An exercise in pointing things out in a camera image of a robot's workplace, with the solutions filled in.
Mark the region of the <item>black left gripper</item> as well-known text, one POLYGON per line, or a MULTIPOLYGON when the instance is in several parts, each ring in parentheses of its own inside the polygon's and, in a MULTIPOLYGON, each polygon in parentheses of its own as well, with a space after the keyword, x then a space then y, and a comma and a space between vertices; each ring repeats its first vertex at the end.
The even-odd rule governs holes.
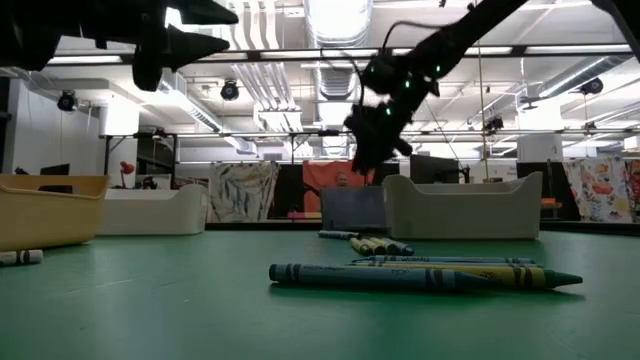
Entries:
MULTIPOLYGON (((154 92, 160 82, 163 57, 167 66, 177 70, 203 57, 226 51, 228 41, 199 33, 165 27, 169 0, 72 0, 76 13, 54 32, 62 37, 89 38, 99 49, 107 43, 135 46, 132 59, 134 84, 143 91, 154 92)), ((184 24, 234 25, 238 16, 214 0, 178 0, 184 24)))

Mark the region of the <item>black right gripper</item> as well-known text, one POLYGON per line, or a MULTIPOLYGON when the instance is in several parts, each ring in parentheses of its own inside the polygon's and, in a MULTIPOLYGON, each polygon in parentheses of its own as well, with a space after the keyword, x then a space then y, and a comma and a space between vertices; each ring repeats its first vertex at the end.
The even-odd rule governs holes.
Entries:
POLYGON ((388 99, 376 106, 366 105, 362 99, 354 103, 344 125, 356 140, 356 150, 351 161, 351 171, 367 174, 395 152, 409 156, 413 147, 401 138, 404 128, 413 122, 416 110, 424 99, 432 94, 440 95, 439 84, 421 70, 407 66, 402 56, 389 53, 373 57, 359 73, 362 90, 369 89, 388 99))

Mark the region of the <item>white crayon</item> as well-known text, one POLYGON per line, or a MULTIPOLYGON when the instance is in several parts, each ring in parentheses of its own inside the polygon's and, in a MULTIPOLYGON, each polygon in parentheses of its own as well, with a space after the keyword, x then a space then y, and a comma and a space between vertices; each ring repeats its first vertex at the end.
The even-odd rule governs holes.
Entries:
POLYGON ((39 264, 43 258, 39 249, 0 252, 0 267, 39 264))

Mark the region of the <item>orange cloth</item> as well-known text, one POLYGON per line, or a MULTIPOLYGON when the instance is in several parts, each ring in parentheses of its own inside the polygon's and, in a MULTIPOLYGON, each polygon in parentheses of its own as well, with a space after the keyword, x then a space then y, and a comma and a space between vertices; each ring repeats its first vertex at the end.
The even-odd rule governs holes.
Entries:
POLYGON ((364 186, 373 182, 374 170, 367 175, 359 175, 351 171, 351 162, 315 163, 305 161, 302 164, 304 211, 314 213, 320 211, 320 190, 325 187, 338 187, 335 182, 336 174, 342 172, 348 175, 348 186, 364 186))

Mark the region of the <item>dark grey plastic bin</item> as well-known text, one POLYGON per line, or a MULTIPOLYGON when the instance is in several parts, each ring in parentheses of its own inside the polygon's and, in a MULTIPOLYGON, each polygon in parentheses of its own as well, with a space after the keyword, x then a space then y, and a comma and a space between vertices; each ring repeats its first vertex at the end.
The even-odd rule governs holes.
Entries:
POLYGON ((326 187, 320 190, 322 229, 385 231, 381 186, 326 187))

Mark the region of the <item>black monitor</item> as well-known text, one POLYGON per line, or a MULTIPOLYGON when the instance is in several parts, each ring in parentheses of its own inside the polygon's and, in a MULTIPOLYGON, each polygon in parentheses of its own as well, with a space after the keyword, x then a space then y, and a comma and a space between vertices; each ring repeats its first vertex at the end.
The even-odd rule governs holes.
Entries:
POLYGON ((459 162, 455 159, 411 155, 410 179, 414 184, 458 184, 460 181, 459 162))

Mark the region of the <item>pale grey plastic bin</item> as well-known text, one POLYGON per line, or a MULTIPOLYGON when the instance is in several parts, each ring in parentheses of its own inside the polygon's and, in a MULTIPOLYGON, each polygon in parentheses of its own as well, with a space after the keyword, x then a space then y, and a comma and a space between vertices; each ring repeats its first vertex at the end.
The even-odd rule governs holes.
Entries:
POLYGON ((386 224, 396 239, 535 239, 543 174, 508 182, 415 184, 392 175, 382 183, 386 224))

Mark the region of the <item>ceiling strip light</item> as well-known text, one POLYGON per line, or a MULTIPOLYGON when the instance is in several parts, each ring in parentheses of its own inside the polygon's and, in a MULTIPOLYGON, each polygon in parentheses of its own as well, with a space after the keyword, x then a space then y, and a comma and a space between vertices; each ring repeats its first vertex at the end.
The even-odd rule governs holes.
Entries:
POLYGON ((119 64, 121 62, 121 57, 117 55, 56 56, 48 61, 48 65, 119 64))
POLYGON ((377 49, 302 49, 283 51, 263 51, 262 59, 268 60, 298 60, 314 58, 368 58, 378 53, 377 49))
POLYGON ((532 54, 532 55, 604 54, 604 53, 627 54, 630 52, 631 52, 631 49, 626 44, 530 46, 526 50, 526 54, 532 54))

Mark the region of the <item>leaf print cloth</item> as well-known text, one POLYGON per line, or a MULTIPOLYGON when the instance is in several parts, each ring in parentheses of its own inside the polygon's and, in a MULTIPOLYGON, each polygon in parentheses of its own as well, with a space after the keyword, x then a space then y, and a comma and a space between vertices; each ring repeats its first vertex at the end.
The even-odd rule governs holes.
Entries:
POLYGON ((209 223, 257 223, 268 218, 280 165, 214 163, 209 167, 209 223))

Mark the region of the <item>white column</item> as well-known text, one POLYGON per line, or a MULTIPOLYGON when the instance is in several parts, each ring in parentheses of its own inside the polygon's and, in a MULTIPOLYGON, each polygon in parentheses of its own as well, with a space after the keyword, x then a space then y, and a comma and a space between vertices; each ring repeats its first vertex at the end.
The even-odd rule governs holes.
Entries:
POLYGON ((564 158, 562 137, 558 134, 520 136, 517 157, 523 163, 561 162, 564 158))

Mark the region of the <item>white plastic bin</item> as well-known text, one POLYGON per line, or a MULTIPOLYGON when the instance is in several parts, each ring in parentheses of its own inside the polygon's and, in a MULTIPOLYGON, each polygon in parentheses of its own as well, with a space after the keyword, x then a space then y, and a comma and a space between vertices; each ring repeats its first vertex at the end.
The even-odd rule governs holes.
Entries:
POLYGON ((204 231, 208 190, 188 184, 179 190, 109 189, 100 236, 194 235, 204 231))

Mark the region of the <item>colourful floral cloth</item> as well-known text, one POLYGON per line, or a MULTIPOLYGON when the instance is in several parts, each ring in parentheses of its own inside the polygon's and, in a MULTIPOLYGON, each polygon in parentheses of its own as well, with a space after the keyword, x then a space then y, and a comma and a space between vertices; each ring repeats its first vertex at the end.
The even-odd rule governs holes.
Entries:
POLYGON ((580 220, 635 223, 640 184, 634 185, 631 161, 621 157, 591 157, 563 163, 580 220))

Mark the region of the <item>yellow plastic bin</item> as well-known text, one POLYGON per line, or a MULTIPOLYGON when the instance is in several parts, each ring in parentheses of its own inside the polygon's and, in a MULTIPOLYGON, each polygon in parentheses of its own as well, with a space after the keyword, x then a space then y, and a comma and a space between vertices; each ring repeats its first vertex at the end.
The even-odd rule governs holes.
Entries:
POLYGON ((90 241, 108 185, 107 176, 0 175, 0 251, 90 241))

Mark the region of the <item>green table mat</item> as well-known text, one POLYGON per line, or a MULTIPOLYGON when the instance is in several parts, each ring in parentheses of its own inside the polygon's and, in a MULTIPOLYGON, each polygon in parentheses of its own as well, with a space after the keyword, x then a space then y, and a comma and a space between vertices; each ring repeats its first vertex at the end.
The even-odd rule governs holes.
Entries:
POLYGON ((312 231, 98 238, 0 268, 0 360, 640 360, 640 238, 429 241, 421 255, 532 258, 549 292, 286 287, 274 263, 355 254, 312 231))

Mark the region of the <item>silver ventilation duct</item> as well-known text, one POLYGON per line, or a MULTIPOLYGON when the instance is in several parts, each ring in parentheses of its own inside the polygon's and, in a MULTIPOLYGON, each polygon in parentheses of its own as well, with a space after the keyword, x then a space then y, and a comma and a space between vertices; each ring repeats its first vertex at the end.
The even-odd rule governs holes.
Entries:
MULTIPOLYGON (((357 48, 366 44, 374 0, 303 0, 307 41, 311 48, 357 48)), ((348 63, 340 68, 325 63, 314 71, 320 95, 346 100, 355 90, 356 75, 348 63)))

